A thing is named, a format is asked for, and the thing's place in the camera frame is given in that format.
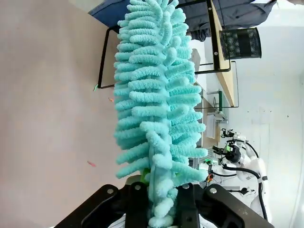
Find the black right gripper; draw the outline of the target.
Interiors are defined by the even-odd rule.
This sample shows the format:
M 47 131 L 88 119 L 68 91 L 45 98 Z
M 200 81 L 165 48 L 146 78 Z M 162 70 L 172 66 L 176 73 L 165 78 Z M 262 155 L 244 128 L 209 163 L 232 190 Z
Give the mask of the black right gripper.
M 218 154 L 217 159 L 219 164 L 225 164 L 225 159 L 229 160 L 232 163 L 237 163 L 241 159 L 241 152 L 238 146 L 226 146 L 225 149 L 213 146 L 212 149 L 214 153 Z

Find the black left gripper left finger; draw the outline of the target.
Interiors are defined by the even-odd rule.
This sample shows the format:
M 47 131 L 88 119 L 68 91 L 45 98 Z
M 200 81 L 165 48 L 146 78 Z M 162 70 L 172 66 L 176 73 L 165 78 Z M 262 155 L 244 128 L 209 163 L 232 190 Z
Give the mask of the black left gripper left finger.
M 56 228 L 146 228 L 148 191 L 141 175 L 118 189 L 106 184 L 55 225 Z

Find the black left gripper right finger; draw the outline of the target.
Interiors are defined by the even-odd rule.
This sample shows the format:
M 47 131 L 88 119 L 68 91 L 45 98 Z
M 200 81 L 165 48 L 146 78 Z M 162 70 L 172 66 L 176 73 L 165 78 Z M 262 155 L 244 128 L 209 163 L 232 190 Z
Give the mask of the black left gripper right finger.
M 178 187 L 176 224 L 180 228 L 272 228 L 273 225 L 217 184 Z

